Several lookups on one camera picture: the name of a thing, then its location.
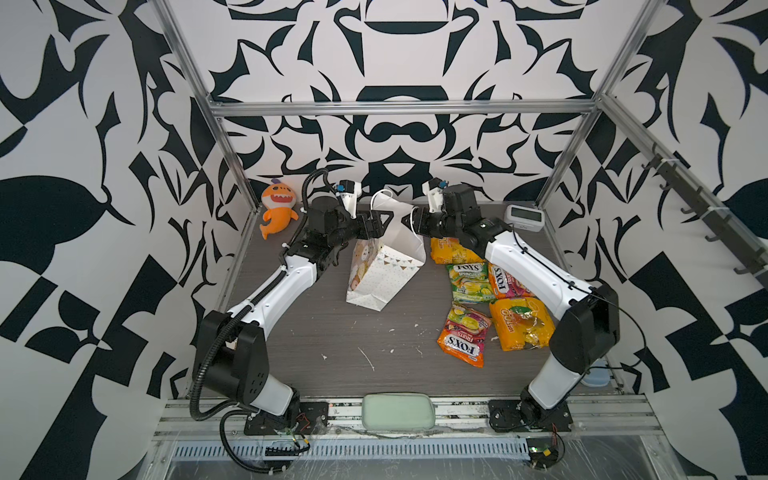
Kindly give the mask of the yellow snack packet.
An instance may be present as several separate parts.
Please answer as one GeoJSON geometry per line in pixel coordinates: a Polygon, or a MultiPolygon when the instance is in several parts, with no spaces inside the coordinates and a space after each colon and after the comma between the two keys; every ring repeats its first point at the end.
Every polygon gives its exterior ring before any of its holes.
{"type": "Polygon", "coordinates": [[[549,346],[555,325],[539,299],[498,299],[490,305],[490,312],[503,351],[549,346]]]}
{"type": "Polygon", "coordinates": [[[483,259],[456,238],[431,238],[430,257],[438,265],[480,263],[483,259]]]}

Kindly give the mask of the patterned paper gift bag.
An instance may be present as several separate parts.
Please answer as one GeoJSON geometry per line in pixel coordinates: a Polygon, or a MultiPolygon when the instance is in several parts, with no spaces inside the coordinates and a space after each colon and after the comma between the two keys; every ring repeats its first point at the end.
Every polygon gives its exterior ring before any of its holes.
{"type": "Polygon", "coordinates": [[[384,188],[371,199],[373,210],[392,211],[392,221],[378,239],[358,240],[351,263],[346,301],[382,311],[424,265],[424,240],[412,231],[415,207],[384,188]]]}

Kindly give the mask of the green Fox's candy packet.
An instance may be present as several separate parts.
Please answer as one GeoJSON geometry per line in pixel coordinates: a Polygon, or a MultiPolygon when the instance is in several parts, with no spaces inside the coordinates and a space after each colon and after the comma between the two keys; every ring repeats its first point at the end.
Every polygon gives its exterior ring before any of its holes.
{"type": "Polygon", "coordinates": [[[452,298],[457,303],[489,303],[496,299],[485,262],[446,266],[452,298]]]}

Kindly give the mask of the orange pink Fox's candy packet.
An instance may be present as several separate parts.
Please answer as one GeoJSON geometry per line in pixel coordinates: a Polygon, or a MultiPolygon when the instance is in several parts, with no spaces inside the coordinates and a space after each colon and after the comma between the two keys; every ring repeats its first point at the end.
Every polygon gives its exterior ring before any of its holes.
{"type": "Polygon", "coordinates": [[[501,267],[489,263],[488,275],[496,299],[530,298],[534,294],[501,267]]]}

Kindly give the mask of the orange snack packet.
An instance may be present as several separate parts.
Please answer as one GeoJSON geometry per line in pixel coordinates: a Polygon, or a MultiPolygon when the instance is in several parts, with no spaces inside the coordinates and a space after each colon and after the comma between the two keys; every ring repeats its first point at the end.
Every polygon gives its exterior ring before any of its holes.
{"type": "Polygon", "coordinates": [[[485,364],[485,343],[491,320],[468,306],[453,303],[437,339],[441,350],[477,368],[485,364]]]}

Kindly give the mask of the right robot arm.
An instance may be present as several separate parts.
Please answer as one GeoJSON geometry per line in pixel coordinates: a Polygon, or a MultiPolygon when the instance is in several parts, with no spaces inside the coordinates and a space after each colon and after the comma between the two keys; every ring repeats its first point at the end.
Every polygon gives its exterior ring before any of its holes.
{"type": "Polygon", "coordinates": [[[458,239],[521,281],[556,318],[549,356],[519,401],[489,410],[496,431],[551,430],[564,418],[569,394],[620,340],[625,312],[616,291],[571,275],[529,246],[512,225],[485,216],[471,187],[433,178],[422,190],[427,206],[416,208],[404,225],[426,237],[458,239]]]}

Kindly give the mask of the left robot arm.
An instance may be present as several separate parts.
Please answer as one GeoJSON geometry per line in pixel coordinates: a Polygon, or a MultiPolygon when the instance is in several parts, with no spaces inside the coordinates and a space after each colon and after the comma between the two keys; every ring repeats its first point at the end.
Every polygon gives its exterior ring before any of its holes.
{"type": "Polygon", "coordinates": [[[279,251],[277,269],[249,296],[225,312],[208,313],[198,326],[190,417],[219,419],[218,434],[229,458],[254,474],[277,475],[309,451],[297,432],[300,395],[270,372],[267,339],[288,308],[331,266],[350,242],[380,239],[394,218],[391,210],[359,211],[359,183],[333,184],[326,169],[307,175],[301,187],[301,211],[290,240],[279,251]],[[248,462],[227,438],[227,421],[235,416],[261,418],[290,435],[293,446],[283,461],[248,462]]]}

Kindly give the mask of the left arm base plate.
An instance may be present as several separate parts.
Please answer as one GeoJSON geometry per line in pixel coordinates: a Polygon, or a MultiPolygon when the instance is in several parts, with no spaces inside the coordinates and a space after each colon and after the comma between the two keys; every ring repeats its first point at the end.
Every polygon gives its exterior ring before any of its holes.
{"type": "Polygon", "coordinates": [[[251,414],[244,427],[246,436],[266,436],[291,430],[308,435],[323,430],[328,425],[329,403],[325,401],[293,401],[283,415],[270,413],[251,414]]]}

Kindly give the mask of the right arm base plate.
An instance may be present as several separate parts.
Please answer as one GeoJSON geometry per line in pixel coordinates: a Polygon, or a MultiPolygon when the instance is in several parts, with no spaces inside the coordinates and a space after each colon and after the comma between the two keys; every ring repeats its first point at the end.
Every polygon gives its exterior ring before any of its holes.
{"type": "Polygon", "coordinates": [[[497,433],[570,432],[573,418],[566,400],[552,409],[544,409],[532,398],[490,400],[489,425],[497,433]]]}

